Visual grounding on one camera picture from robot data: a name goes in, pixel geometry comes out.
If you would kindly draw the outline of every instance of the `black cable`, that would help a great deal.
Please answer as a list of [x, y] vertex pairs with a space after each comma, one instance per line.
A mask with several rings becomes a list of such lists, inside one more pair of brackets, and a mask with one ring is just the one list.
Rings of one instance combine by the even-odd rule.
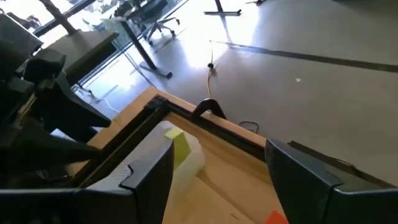
[[[211, 60], [210, 60], [210, 63], [207, 64], [207, 67], [209, 68], [209, 73], [207, 74], [206, 87], [207, 87], [207, 94], [208, 94], [208, 96], [209, 96], [210, 98], [212, 98], [212, 95], [211, 95], [211, 88], [210, 88], [210, 78], [211, 78], [211, 75], [213, 74], [213, 70], [214, 70], [214, 55], [213, 55], [213, 45], [211, 44], [211, 40], [209, 40], [209, 43], [210, 43]], [[253, 125], [256, 126], [256, 128], [255, 128], [255, 129], [248, 129], [248, 128], [242, 127], [242, 124], [253, 124]], [[256, 133], [256, 134], [258, 133], [258, 131], [259, 131], [259, 129], [260, 129], [259, 124], [257, 124], [256, 122], [253, 122], [253, 121], [242, 121], [242, 122], [240, 122], [238, 125], [239, 125], [240, 127], [244, 128], [244, 129], [247, 129], [247, 130], [249, 130], [249, 131], [252, 131], [252, 132], [254, 132], [254, 133]]]

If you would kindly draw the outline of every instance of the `black metal bar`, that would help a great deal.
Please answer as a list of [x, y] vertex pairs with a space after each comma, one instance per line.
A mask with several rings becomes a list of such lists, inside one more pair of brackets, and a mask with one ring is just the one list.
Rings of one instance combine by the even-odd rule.
[[205, 11], [205, 15], [218, 15], [218, 16], [240, 16], [242, 10], [239, 9], [237, 11], [227, 11], [224, 12], [223, 7], [221, 5], [220, 0], [215, 0], [216, 6], [217, 6], [217, 11]]
[[266, 2], [267, 0], [255, 0], [255, 1], [249, 1], [246, 2], [245, 4], [250, 4], [250, 3], [256, 3], [256, 5], [261, 5], [262, 3]]
[[224, 10], [223, 10], [223, 7], [221, 6], [220, 0], [215, 0], [215, 2], [216, 2], [216, 6], [217, 6], [217, 11], [223, 12]]

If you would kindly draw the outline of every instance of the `cable on floor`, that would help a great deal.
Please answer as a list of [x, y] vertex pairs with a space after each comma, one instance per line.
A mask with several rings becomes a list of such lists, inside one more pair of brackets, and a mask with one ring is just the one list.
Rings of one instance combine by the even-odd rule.
[[109, 104], [109, 101], [108, 101], [108, 100], [105, 100], [104, 98], [98, 98], [97, 96], [94, 95], [94, 93], [93, 93], [91, 90], [87, 90], [86, 88], [81, 88], [80, 86], [79, 86], [79, 89], [77, 89], [77, 90], [80, 91], [80, 93], [82, 93], [82, 94], [84, 94], [84, 92], [89, 94], [89, 96], [91, 97], [91, 99], [94, 100], [94, 101], [92, 101], [92, 102], [90, 103], [90, 105], [95, 105], [95, 104], [98, 104], [99, 102], [103, 101], [103, 102], [106, 103], [106, 105], [108, 106], [108, 108], [109, 108], [110, 110], [112, 110], [112, 111], [114, 111], [114, 112], [116, 112], [116, 113], [120, 113], [119, 110], [113, 108], [113, 107]]
[[206, 86], [207, 86], [207, 94], [209, 95], [209, 98], [212, 98], [211, 89], [210, 89], [210, 78], [211, 78], [211, 75], [213, 74], [213, 69], [214, 69], [214, 63], [213, 63], [214, 55], [213, 55], [213, 46], [211, 44], [211, 40], [209, 40], [209, 46], [210, 46], [210, 52], [211, 52], [211, 60], [210, 60], [210, 63], [207, 64], [207, 67], [209, 68], [209, 73], [207, 74]]
[[[211, 59], [210, 59], [210, 63], [207, 64], [207, 67], [209, 68], [209, 72], [207, 74], [206, 87], [207, 87], [207, 94], [208, 94], [209, 98], [213, 98], [212, 95], [211, 95], [210, 78], [211, 78], [211, 76], [213, 74], [213, 70], [214, 70], [215, 66], [214, 66], [213, 45], [211, 44], [211, 40], [209, 40], [209, 46], [210, 46], [210, 52], [211, 52]], [[255, 125], [256, 128], [255, 129], [248, 129], [248, 128], [245, 128], [245, 127], [242, 126], [244, 124], [253, 124], [253, 125]], [[242, 121], [238, 125], [240, 127], [244, 128], [244, 129], [252, 131], [252, 132], [254, 132], [256, 134], [258, 133], [258, 131], [260, 129], [259, 124], [257, 124], [256, 122], [253, 122], [253, 121]]]

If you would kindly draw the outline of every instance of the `desk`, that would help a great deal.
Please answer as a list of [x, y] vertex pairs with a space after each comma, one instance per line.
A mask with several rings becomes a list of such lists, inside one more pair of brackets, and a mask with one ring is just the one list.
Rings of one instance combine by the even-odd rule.
[[[150, 87], [122, 110], [109, 128], [100, 131], [88, 144], [100, 149], [104, 147], [156, 94], [186, 110], [195, 109], [186, 101]], [[256, 144], [265, 145], [264, 137], [225, 119], [207, 113], [203, 117]], [[165, 120], [200, 141], [206, 165], [176, 206], [167, 206], [164, 223], [264, 223], [271, 211], [283, 213], [265, 163], [176, 114], [170, 113]], [[76, 174], [84, 165], [74, 164], [68, 171]]]
[[74, 85], [116, 50], [112, 40], [117, 36], [118, 33], [105, 30], [78, 30], [61, 37], [48, 48], [67, 56], [64, 71], [69, 85]]

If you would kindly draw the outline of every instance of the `orange object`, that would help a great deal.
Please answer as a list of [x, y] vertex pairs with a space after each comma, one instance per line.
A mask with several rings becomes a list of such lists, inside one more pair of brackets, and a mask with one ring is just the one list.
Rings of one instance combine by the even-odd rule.
[[277, 211], [272, 211], [264, 224], [289, 224], [286, 218]]

